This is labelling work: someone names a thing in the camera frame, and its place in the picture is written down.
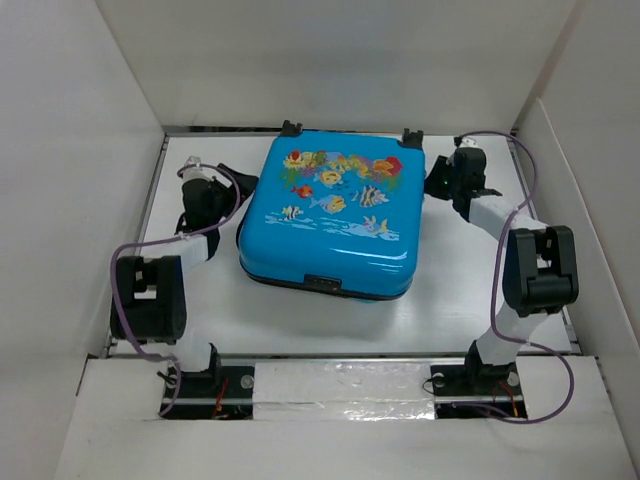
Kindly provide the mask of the blue child suitcase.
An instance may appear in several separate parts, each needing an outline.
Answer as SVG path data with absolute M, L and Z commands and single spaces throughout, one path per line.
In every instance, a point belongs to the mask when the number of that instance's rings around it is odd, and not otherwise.
M 424 134 L 399 138 L 283 122 L 237 230 L 240 265 L 259 282 L 386 301 L 418 263 Z

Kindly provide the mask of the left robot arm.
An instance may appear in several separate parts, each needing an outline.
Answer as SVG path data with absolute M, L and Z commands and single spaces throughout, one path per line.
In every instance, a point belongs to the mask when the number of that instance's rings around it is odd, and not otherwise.
M 174 234 L 118 247 L 109 271 L 112 336 L 127 341 L 150 362 L 169 364 L 173 372 L 161 378 L 172 389 L 182 377 L 177 357 L 147 352 L 143 346 L 174 345 L 182 338 L 187 323 L 185 277 L 214 257 L 220 227 L 233 218 L 258 184 L 255 175 L 222 163 L 205 164 L 194 156 L 177 171 L 177 177 L 182 212 Z

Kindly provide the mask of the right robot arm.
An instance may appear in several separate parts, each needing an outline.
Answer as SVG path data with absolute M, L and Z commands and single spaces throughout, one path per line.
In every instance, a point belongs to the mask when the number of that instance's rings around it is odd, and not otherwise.
M 532 333 L 579 295 L 573 231 L 537 221 L 487 188 L 486 165 L 483 150 L 460 147 L 438 157 L 424 181 L 427 195 L 451 202 L 465 221 L 498 242 L 490 327 L 472 343 L 457 375 L 474 393 L 507 379 Z

